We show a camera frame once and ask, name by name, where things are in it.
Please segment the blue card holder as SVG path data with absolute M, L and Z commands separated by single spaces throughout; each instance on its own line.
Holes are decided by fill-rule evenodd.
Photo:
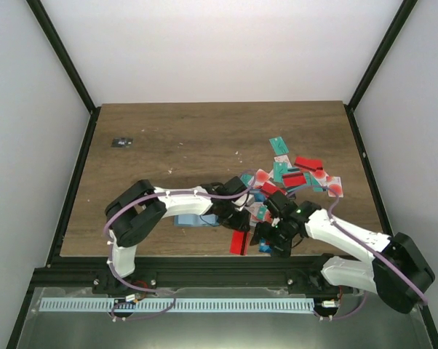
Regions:
M 178 227 L 190 227 L 190 228 L 198 228 L 198 227 L 206 227 L 219 226 L 218 218 L 214 214 L 208 215 L 196 215 L 196 214 L 181 214 L 177 215 L 174 218 L 174 225 Z

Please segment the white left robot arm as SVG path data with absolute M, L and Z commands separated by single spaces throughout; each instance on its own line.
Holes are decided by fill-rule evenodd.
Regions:
M 246 233 L 250 229 L 246 208 L 254 203 L 251 190 L 239 177 L 189 189 L 166 189 L 152 185 L 149 180 L 137 181 L 105 208 L 110 286 L 120 294 L 134 287 L 137 245 L 164 218 L 213 214 L 219 225 Z

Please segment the red card black stripe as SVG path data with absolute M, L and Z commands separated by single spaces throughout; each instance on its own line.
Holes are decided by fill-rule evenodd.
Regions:
M 232 235 L 229 252 L 231 254 L 245 256 L 249 246 L 249 232 L 242 232 L 235 230 Z

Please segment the blue card front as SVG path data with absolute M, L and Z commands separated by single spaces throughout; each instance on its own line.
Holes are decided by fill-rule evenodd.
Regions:
M 270 246 L 270 243 L 265 239 L 261 239 L 258 244 L 258 251 L 260 253 L 271 254 L 272 248 Z

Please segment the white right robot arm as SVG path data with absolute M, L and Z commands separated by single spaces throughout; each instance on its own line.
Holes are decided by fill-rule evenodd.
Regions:
M 406 234 L 376 233 L 336 217 L 310 201 L 296 204 L 281 192 L 270 195 L 264 206 L 271 222 L 255 227 L 254 241 L 266 240 L 274 257 L 289 257 L 296 236 L 330 244 L 350 255 L 330 257 L 309 275 L 311 288 L 325 293 L 333 286 L 348 286 L 378 295 L 399 313 L 426 305 L 426 291 L 434 272 L 415 242 Z

